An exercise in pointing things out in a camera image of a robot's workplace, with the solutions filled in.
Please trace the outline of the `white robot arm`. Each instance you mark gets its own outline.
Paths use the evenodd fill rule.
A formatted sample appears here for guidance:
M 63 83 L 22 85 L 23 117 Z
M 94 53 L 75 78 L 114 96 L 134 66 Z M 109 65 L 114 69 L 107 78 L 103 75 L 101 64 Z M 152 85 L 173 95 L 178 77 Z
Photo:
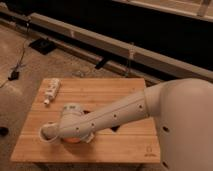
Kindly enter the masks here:
M 64 106 L 60 121 L 46 123 L 41 139 L 87 140 L 97 131 L 152 117 L 165 171 L 213 171 L 213 83 L 195 78 L 163 82 L 84 114 Z

